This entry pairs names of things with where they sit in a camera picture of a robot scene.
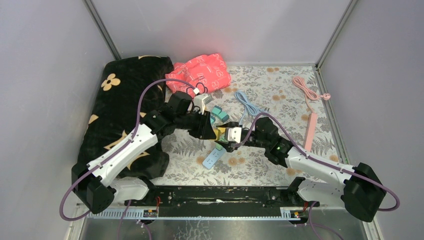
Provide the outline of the green plug cube bottom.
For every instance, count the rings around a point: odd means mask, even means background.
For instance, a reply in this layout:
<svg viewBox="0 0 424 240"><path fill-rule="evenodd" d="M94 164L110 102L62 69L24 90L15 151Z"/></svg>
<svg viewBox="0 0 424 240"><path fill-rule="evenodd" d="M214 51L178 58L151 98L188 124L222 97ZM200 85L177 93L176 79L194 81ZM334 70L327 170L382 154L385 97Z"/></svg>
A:
<svg viewBox="0 0 424 240"><path fill-rule="evenodd" d="M227 130L224 132L223 137L222 137L222 140L223 140L225 143L228 143L228 142L229 142L229 133L228 133L228 131L227 131Z"/></svg>

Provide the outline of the yellow plug cube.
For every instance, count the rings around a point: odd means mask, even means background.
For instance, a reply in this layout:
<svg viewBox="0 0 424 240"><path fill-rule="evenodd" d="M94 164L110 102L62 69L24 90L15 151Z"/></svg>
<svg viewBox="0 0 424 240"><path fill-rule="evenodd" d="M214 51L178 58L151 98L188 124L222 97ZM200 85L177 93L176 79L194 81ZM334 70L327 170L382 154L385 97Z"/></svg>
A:
<svg viewBox="0 0 424 240"><path fill-rule="evenodd" d="M217 129L217 128L215 128L214 130L214 133L215 133L215 135L216 135L216 141L223 141L222 140L222 137L223 137L223 134L224 134L224 132L221 132L219 129Z"/></svg>

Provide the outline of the blue power strip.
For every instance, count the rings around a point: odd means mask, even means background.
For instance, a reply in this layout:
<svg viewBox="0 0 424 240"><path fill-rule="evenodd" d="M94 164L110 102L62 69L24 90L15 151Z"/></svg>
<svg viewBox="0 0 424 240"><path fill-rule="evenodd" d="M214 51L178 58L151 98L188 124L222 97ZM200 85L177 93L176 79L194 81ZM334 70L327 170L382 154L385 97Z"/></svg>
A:
<svg viewBox="0 0 424 240"><path fill-rule="evenodd" d="M243 119L249 115L252 117L257 116L259 113L268 112L270 109L265 107L263 109L257 107L253 103L248 100L248 97L240 90L237 90L234 93L234 97L244 106L243 114L239 120L239 123L243 121ZM206 157L206 159L202 162L202 165L210 170L215 163L226 153L224 147L217 143L213 151Z"/></svg>

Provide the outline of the pink power strip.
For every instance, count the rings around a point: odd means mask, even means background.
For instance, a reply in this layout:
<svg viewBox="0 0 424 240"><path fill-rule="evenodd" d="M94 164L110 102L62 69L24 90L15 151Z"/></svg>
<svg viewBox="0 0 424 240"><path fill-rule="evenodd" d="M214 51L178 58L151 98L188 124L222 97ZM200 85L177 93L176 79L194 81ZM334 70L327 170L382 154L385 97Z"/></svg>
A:
<svg viewBox="0 0 424 240"><path fill-rule="evenodd" d="M303 144L304 149L310 152L312 149L312 144L315 137L315 129L318 121L318 115L311 107L310 102L318 100L328 101L331 98L331 95L329 93L318 94L317 92L311 90L307 87L305 79L300 76L295 76L292 79L292 83L303 92L306 106L310 110L305 133L305 140Z"/></svg>

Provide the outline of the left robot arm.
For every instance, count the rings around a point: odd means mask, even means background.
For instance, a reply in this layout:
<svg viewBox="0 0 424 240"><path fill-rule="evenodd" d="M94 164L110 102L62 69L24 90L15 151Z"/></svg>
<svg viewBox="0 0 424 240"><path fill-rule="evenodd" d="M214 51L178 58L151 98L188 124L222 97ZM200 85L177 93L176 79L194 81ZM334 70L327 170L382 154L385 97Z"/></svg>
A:
<svg viewBox="0 0 424 240"><path fill-rule="evenodd" d="M173 93L162 108L147 113L115 147L87 164L75 164L71 169L72 191L93 214L121 201L152 204L155 192L145 181L116 177L138 155L176 129L187 130L190 136L200 140L216 139L211 113L205 110L212 99L207 93L195 97L182 91Z"/></svg>

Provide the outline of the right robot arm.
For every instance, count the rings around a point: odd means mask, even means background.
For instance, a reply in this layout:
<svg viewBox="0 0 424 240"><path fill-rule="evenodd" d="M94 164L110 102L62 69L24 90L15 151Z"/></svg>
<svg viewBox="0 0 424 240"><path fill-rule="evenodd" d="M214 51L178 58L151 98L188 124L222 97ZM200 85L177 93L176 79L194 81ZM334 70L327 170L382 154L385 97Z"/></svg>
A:
<svg viewBox="0 0 424 240"><path fill-rule="evenodd" d="M305 151L279 134L269 117L258 118L253 129L229 122L214 129L216 143L227 152L240 146L262 148L273 164L300 170L319 182L296 178L287 191L287 201L299 206L304 201L343 207L353 217L371 222L387 194L374 170L365 163L357 166L334 162Z"/></svg>

